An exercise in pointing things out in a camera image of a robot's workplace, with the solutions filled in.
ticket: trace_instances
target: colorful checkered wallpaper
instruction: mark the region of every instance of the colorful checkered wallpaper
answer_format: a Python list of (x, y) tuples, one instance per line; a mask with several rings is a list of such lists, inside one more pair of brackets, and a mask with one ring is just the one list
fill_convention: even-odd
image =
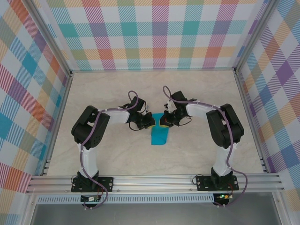
[(0, 225), (14, 225), (20, 216), (66, 81), (21, 0), (0, 0)]
[(231, 68), (263, 0), (35, 3), (71, 68), (114, 70)]
[(300, 219), (299, 0), (281, 0), (240, 79), (268, 164), (281, 175), (290, 214)]
[(250, 41), (250, 39), (252, 37), (252, 34), (253, 34), (255, 28), (257, 27), (258, 22), (259, 22), (260, 18), (262, 17), (262, 15), (263, 15), (263, 13), (264, 13), (267, 5), (268, 5), (268, 2), (269, 2), (269, 0), (264, 0), (263, 1), (263, 4), (262, 4), (261, 8), (259, 9), (258, 14), (256, 15), (256, 18), (255, 18), (255, 20), (254, 20), (254, 22), (253, 22), (253, 24), (252, 24), (252, 26), (251, 26), (251, 28), (250, 28), (247, 36), (246, 36), (244, 42), (243, 42), (243, 45), (240, 48), (239, 54), (238, 54), (238, 56), (236, 57), (236, 59), (234, 61), (233, 67), (237, 66), (237, 64), (238, 64), (238, 62), (240, 60), (241, 55), (243, 54), (246, 46), (248, 45), (248, 43), (249, 43), (249, 41)]

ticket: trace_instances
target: robotic arm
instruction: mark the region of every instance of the robotic arm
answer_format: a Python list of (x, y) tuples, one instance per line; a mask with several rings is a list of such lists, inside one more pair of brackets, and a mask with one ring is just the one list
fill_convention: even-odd
[[(118, 109), (131, 108), (135, 105), (136, 99), (137, 98), (134, 97), (131, 103), (120, 106), (118, 107)], [(91, 133), (91, 130), (93, 128), (92, 124), (95, 123), (95, 119), (100, 111), (101, 110), (91, 105), (86, 107), (71, 131), (72, 135), (74, 136), (74, 140), (77, 143), (79, 151), (83, 150), (83, 167), (86, 173), (94, 180), (98, 180), (98, 168), (96, 161), (97, 157), (95, 150), (98, 144), (101, 142), (105, 129), (108, 125), (116, 123), (130, 124), (131, 122), (133, 122), (137, 125), (138, 130), (150, 128), (155, 125), (155, 120), (152, 118), (152, 113), (148, 112), (148, 110), (146, 109), (146, 102), (138, 98), (137, 105), (132, 109), (109, 110), (101, 113), (97, 123), (94, 124), (96, 127), (93, 134), (81, 149), (82, 143)], [(88, 179), (88, 176), (83, 172), (83, 168), (79, 170), (79, 172), (77, 173), (77, 177), (77, 180), (82, 181), (80, 184), (78, 183), (77, 186), (85, 186), (88, 189), (86, 190), (86, 192), (95, 189), (96, 184)]]
[[(218, 110), (214, 110), (210, 106), (195, 104), (196, 99), (187, 100), (181, 91), (177, 91), (171, 95), (171, 98), (175, 101), (190, 102), (190, 103), (178, 103), (169, 100), (165, 105), (167, 110), (164, 112), (163, 117), (160, 119), (160, 126), (172, 127), (173, 125), (180, 126), (180, 121), (185, 118), (191, 118), (193, 116), (206, 119), (210, 127), (210, 134), (217, 147), (217, 158), (214, 166), (211, 169), (210, 180), (207, 180), (203, 187), (208, 187), (211, 182), (214, 189), (222, 189), (227, 186), (233, 178), (233, 172), (227, 165), (227, 157), (230, 150), (230, 136), (229, 131), (224, 123), (224, 119)], [(225, 104), (220, 107), (225, 113), (226, 118), (229, 121), (232, 135), (233, 135), (233, 150), (234, 153), (237, 143), (244, 135), (244, 129), (241, 125), (235, 111), (230, 104)]]

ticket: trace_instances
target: marble surface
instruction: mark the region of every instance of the marble surface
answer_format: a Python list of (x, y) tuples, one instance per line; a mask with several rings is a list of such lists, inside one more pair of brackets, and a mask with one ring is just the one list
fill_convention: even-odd
[[(245, 135), (233, 158), (233, 167), (245, 173), (262, 173), (262, 167), (232, 71), (152, 71), (75, 74), (48, 175), (75, 175), (79, 150), (71, 128), (86, 106), (113, 108), (129, 102), (135, 90), (152, 113), (162, 113), (167, 98), (163, 85), (174, 93), (206, 103), (229, 103), (235, 109)], [(193, 117), (186, 126), (172, 127), (167, 143), (151, 145), (151, 130), (131, 131), (128, 124), (107, 127), (98, 145), (97, 165), (101, 175), (210, 173), (216, 158), (207, 121)]]

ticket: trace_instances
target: black mounting bracket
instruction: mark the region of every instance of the black mounting bracket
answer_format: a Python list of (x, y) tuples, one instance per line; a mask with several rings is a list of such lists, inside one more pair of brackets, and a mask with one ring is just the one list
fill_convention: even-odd
[[(113, 191), (113, 177), (98, 177), (97, 173), (93, 179), (102, 184), (108, 192)], [(98, 192), (99, 188), (97, 184), (78, 172), (77, 177), (74, 177), (72, 180), (71, 192)]]
[(237, 191), (239, 184), (236, 176), (231, 176), (230, 179), (224, 183), (219, 184), (218, 187), (213, 183), (211, 176), (196, 176), (197, 191)]

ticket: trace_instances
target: aluminum frame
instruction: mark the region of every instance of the aluminum frame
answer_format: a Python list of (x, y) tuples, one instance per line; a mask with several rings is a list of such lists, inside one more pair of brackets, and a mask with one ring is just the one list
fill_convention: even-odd
[[(109, 195), (105, 204), (213, 203), (213, 193)], [(80, 195), (38, 195), (37, 204), (82, 204)]]
[[(239, 182), (239, 191), (245, 187), (245, 177), (235, 174)], [(283, 184), (276, 173), (250, 173), (246, 192), (282, 192)], [(76, 195), (71, 192), (72, 176), (36, 176), (32, 177), (27, 194), (29, 195)], [(136, 175), (114, 176), (113, 191), (118, 194), (193, 194), (201, 193), (192, 183), (194, 175)], [(224, 193), (224, 191), (204, 191), (203, 193)], [(97, 193), (78, 193), (78, 195)]]
[[(32, 2), (32, 0), (22, 0), (25, 4), (26, 8), (32, 15), (34, 21), (38, 25), (38, 28), (41, 30), (46, 42), (49, 44), (50, 48), (52, 49), (54, 55), (59, 60), (59, 63), (63, 66), (64, 70), (68, 75), (70, 76), (68, 80), (68, 84), (66, 87), (66, 92), (63, 97), (63, 101), (60, 107), (60, 112), (58, 115), (58, 119), (56, 124), (54, 125), (54, 131), (52, 140), (50, 143), (50, 147), (47, 153), (47, 157), (45, 159), (45, 164), (47, 163), (47, 160), (51, 158), (54, 144), (56, 141), (56, 137), (58, 134), (60, 122), (62, 119), (63, 111), (67, 102), (68, 93), (71, 87), (72, 83), (72, 73), (71, 69), (69, 68), (66, 60), (61, 54), (61, 51), (59, 50), (57, 44), (55, 43), (53, 37), (51, 36), (51, 33), (44, 23), (42, 17), (40, 16), (35, 4)], [(247, 61), (247, 58), (249, 54), (251, 53), (256, 41), (260, 37), (263, 29), (265, 28), (265, 25), (267, 24), (270, 16), (272, 15), (272, 12), (275, 10), (277, 4), (279, 3), (279, 0), (270, 0), (264, 15), (261, 17), (260, 21), (258, 22), (258, 26), (256, 27), (249, 44), (247, 45), (245, 51), (243, 52), (240, 61), (237, 65), (237, 72), (240, 70), (240, 68), (244, 65), (244, 63)], [(78, 73), (85, 73), (87, 71), (76, 71)], [(261, 151), (260, 142), (255, 137), (255, 127), (253, 125), (251, 116), (249, 114), (249, 110), (246, 107), (246, 100), (245, 100), (245, 93), (243, 93), (243, 90), (240, 86), (239, 78), (236, 75), (235, 76), (237, 85), (242, 97), (242, 101), (245, 107), (246, 115), (250, 123), (252, 134), (254, 135), (255, 144), (257, 146), (257, 149), (259, 151), (260, 156), (262, 156), (265, 159), (265, 156), (263, 155), (263, 151)], [(283, 224), (290, 225), (292, 224), (284, 204), (284, 198), (283, 198), (283, 191), (284, 187), (281, 183), (280, 177), (278, 174), (270, 174), (270, 173), (259, 173), (259, 174), (247, 174), (249, 177), (249, 186), (246, 190), (246, 192), (272, 192), (274, 196), (274, 200), (277, 206), (277, 210), (280, 216), (280, 219)], [(240, 184), (240, 190), (237, 192), (241, 192), (242, 189), (245, 186), (245, 179), (243, 176), (238, 175), (238, 181)], [(114, 176), (114, 190), (110, 195), (122, 195), (122, 194), (159, 194), (159, 195), (166, 195), (170, 193), (182, 193), (187, 195), (194, 195), (198, 194), (200, 192), (197, 192), (196, 187), (191, 183), (191, 179), (193, 178), (193, 175), (162, 175), (162, 176)], [(71, 177), (70, 176), (61, 176), (61, 177), (50, 177), (50, 176), (41, 176), (41, 177), (32, 177), (32, 181), (30, 182), (30, 186), (28, 188), (28, 192), (25, 199), (26, 206), (24, 207), (24, 215), (21, 220), (21, 224), (30, 224), (33, 216), (33, 212), (35, 209), (35, 206), (38, 201), (38, 196), (40, 195), (73, 195), (74, 193), (70, 192), (71, 189)]]
[(113, 73), (113, 72), (151, 72), (151, 71), (228, 71), (232, 67), (218, 67), (218, 68), (197, 68), (197, 69), (118, 69), (116, 70), (73, 70), (74, 74), (83, 73)]

